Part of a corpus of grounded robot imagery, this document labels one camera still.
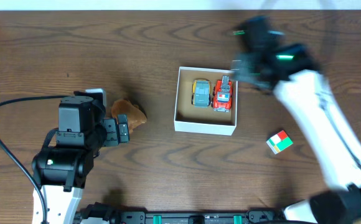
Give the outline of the red toy fire truck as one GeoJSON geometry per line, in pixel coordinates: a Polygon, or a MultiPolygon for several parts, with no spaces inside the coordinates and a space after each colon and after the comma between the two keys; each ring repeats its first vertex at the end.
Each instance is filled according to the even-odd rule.
{"type": "Polygon", "coordinates": [[[219,112],[229,112],[232,108],[232,81],[228,75],[222,75],[221,80],[217,80],[213,89],[213,110],[219,112]]]}

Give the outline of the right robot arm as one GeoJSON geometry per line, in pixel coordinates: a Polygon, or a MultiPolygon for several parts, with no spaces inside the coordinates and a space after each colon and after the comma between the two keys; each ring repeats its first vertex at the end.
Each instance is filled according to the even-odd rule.
{"type": "Polygon", "coordinates": [[[253,17],[234,32],[244,51],[233,78],[270,91],[295,119],[313,150],[328,190],[283,208],[288,223],[352,223],[361,218],[361,143],[328,79],[303,44],[281,45],[269,20],[253,17]]]}

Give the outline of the grey yellow toy car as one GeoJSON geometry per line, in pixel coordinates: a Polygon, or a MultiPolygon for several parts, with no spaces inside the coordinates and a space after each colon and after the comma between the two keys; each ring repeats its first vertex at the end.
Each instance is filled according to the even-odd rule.
{"type": "Polygon", "coordinates": [[[192,85],[192,104],[195,107],[206,108],[210,106],[211,83],[206,79],[196,79],[192,85]]]}

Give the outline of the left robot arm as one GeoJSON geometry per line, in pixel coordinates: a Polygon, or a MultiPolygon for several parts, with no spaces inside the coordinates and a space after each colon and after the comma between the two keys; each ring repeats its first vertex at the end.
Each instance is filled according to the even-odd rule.
{"type": "Polygon", "coordinates": [[[102,147],[129,142],[128,118],[106,117],[106,92],[102,88],[76,91],[59,104],[59,126],[51,130],[33,158],[33,178],[38,188],[33,223],[73,223],[87,175],[102,147]]]}

